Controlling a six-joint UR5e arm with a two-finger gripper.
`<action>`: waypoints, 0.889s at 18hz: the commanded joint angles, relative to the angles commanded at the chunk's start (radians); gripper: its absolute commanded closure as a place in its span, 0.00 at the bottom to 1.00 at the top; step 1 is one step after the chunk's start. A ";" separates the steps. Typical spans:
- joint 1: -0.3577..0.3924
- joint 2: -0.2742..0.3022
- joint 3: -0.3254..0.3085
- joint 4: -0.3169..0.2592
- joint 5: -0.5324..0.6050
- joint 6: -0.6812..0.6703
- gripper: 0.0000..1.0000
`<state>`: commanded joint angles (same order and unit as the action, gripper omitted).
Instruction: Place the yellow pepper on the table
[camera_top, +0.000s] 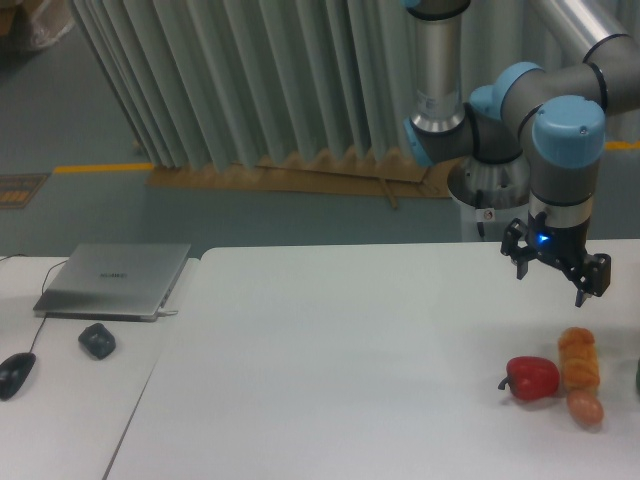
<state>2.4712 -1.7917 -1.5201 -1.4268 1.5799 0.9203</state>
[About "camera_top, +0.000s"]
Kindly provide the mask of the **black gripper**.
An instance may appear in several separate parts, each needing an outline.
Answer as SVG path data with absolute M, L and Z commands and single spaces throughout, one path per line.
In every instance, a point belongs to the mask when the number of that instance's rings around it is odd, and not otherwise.
M 519 218 L 505 228 L 501 254 L 509 257 L 516 267 L 516 278 L 528 273 L 531 260 L 561 271 L 567 278 L 574 278 L 576 286 L 575 306 L 581 307 L 590 297 L 601 297 L 611 283 L 611 256 L 604 253 L 587 254 L 586 239 L 590 219 L 568 227 L 546 225 L 547 215 L 528 215 L 527 225 Z

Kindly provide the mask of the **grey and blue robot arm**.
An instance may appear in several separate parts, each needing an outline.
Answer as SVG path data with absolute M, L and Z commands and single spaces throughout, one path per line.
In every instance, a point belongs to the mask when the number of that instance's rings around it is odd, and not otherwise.
M 547 72 L 532 62 L 461 97 L 465 1 L 407 1 L 416 26 L 418 102 L 404 128 L 423 166 L 456 157 L 504 168 L 526 162 L 513 196 L 525 219 L 505 227 L 501 252 L 519 276 L 537 260 L 576 287 L 576 300 L 605 293 L 611 259 L 586 249 L 606 119 L 639 106 L 639 45 L 595 1 L 536 1 L 534 11 L 572 59 Z

